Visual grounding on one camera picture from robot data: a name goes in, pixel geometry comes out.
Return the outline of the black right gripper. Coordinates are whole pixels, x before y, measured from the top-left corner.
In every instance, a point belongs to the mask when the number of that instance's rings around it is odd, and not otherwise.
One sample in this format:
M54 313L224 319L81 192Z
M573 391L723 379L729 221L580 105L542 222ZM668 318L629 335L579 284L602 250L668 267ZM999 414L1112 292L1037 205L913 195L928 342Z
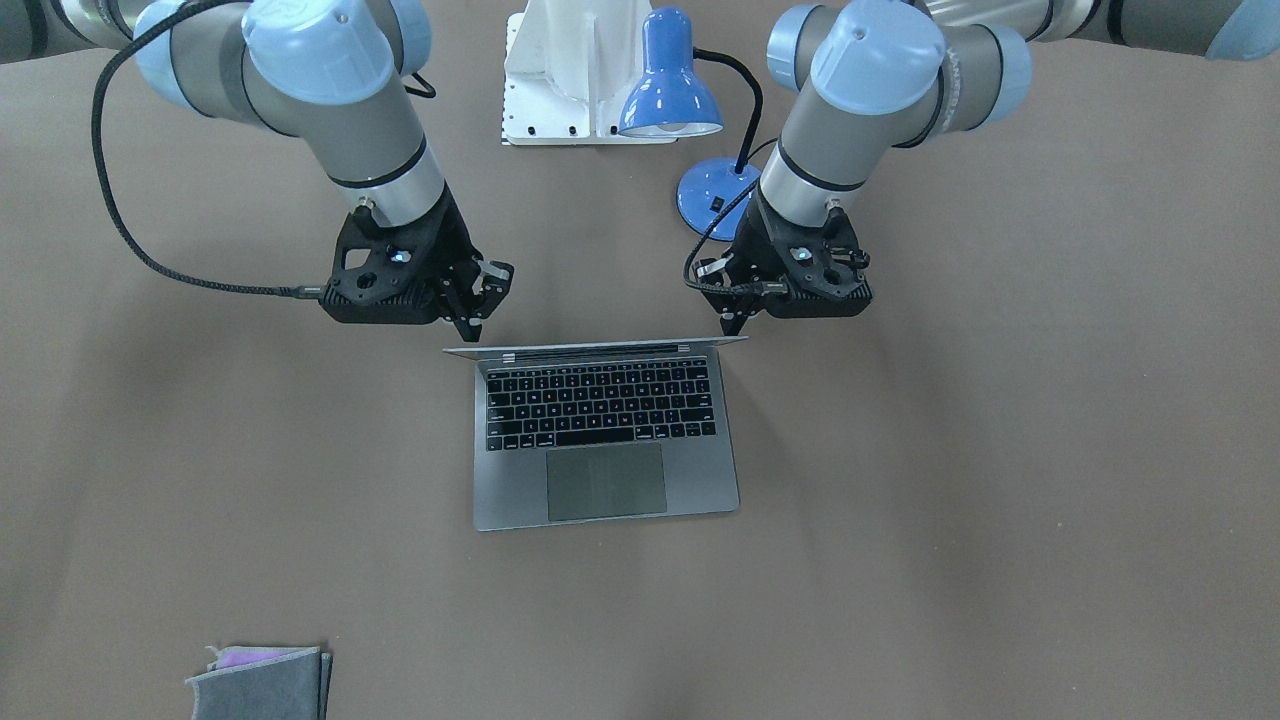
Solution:
M413 255L417 266L399 322L425 325L444 319L463 342L479 342L484 320L509 295L515 266L488 261L475 249L449 190L425 222L428 243Z

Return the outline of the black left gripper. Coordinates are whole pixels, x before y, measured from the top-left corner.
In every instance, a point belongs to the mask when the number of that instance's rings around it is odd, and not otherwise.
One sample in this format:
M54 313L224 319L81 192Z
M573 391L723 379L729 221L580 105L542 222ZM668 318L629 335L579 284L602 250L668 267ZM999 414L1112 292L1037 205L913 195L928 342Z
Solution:
M814 218L796 224L764 192L750 190L712 218L742 217L730 249L698 261L698 292L717 313L723 336L741 334L749 319L846 316L846 200L820 197Z

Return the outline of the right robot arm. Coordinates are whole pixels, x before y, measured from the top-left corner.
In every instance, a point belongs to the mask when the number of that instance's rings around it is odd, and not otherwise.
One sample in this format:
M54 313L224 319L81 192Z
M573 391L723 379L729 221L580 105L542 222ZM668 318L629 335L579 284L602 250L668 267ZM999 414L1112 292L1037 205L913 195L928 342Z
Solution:
M111 58L93 88L90 145L116 232L150 269L227 293L316 302L337 322L451 323L480 340L515 269L474 246L412 101L433 28L419 1L5 1L3 61L88 49ZM116 205L102 114L128 61L152 91L201 117L302 140L347 205L321 284L232 284L151 258ZM415 79L407 86L407 79Z

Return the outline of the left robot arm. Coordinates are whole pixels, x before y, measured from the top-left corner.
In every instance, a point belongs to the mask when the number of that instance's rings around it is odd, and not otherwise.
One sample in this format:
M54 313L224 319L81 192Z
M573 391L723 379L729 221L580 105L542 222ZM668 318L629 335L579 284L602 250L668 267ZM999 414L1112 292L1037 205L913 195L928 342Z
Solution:
M726 336L759 313L854 316L872 301L850 209L882 156L1011 114L1030 87L1029 45L1079 37L1252 61L1277 50L1275 1L850 1L788 9L767 46L797 92L744 215L687 286Z

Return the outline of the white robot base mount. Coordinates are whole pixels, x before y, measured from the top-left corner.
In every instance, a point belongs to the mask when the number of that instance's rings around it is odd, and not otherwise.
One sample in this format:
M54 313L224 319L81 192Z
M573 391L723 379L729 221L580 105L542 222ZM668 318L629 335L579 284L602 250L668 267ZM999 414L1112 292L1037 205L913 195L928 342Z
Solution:
M649 1L530 1L506 26L502 141L645 145L620 132L643 73Z

